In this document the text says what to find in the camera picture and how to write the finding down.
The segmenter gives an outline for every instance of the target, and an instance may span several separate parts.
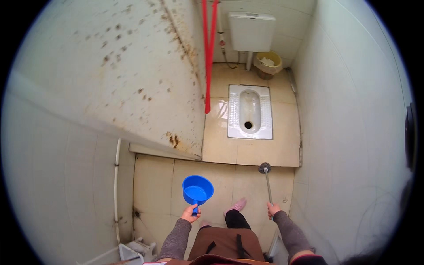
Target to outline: toilet brush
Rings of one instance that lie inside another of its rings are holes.
[[[271,171],[271,165],[267,162],[263,162],[260,166],[258,171],[262,174],[265,174],[266,176],[266,184],[268,185],[268,196],[269,196],[269,202],[271,203],[272,206],[274,206],[274,204],[272,203],[272,196],[271,196],[271,187],[269,186],[269,178],[268,178],[268,172]]]

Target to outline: tiled floor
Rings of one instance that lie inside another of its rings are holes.
[[[300,130],[296,98],[283,69],[273,79],[260,79],[245,65],[230,69],[226,64],[213,64],[211,112],[206,115],[202,161],[298,167]],[[230,84],[270,87],[273,118],[273,139],[234,139],[227,137],[228,88]]]
[[[201,175],[214,185],[215,193],[204,205],[202,217],[192,224],[185,258],[188,257],[205,219],[212,226],[226,227],[223,211],[239,198],[246,197],[241,211],[259,238],[263,251],[268,251],[276,224],[268,219],[268,189],[265,175],[257,166],[226,165],[137,154],[134,172],[134,207],[141,212],[134,217],[135,238],[146,243],[157,242],[159,251],[182,211],[189,205],[182,197],[182,182],[189,175]],[[288,213],[290,209],[294,170],[273,167],[269,174],[274,203]]]

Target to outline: gray sleeve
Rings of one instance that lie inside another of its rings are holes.
[[[164,258],[183,260],[190,230],[191,224],[189,221],[181,218],[178,219],[174,229],[163,242],[160,254],[153,259],[153,262]]]
[[[315,253],[315,249],[311,247],[303,234],[302,230],[293,223],[292,220],[287,216],[286,212],[278,211],[274,214],[274,222],[277,223],[278,229],[281,233],[284,246],[289,253],[287,262],[290,263],[290,259],[294,254],[302,250],[310,250]]]

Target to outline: pink shoe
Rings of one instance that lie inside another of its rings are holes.
[[[202,220],[200,222],[200,228],[202,228],[204,226],[211,226],[211,224],[208,221],[206,221],[206,220]]]
[[[240,200],[238,200],[238,202],[236,202],[236,203],[234,204],[234,206],[233,206],[233,207],[231,207],[230,209],[228,209],[228,210],[224,211],[224,216],[225,216],[225,215],[228,213],[228,211],[230,211],[230,210],[237,210],[237,211],[241,211],[241,210],[244,208],[244,206],[246,206],[246,202],[247,202],[246,198],[241,198]]]

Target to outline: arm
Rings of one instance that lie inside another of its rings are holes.
[[[193,209],[197,204],[187,207],[181,218],[177,220],[174,229],[169,233],[163,242],[160,254],[153,259],[153,262],[170,261],[171,259],[184,259],[187,248],[188,234],[191,230],[191,223],[200,217],[201,210],[197,216],[192,216]]]
[[[272,206],[268,202],[268,217],[269,219],[274,217],[274,222],[278,225],[284,246],[289,253],[287,259],[289,264],[301,255],[314,254],[314,248],[309,245],[302,230],[290,220],[286,212],[282,211],[278,204]]]

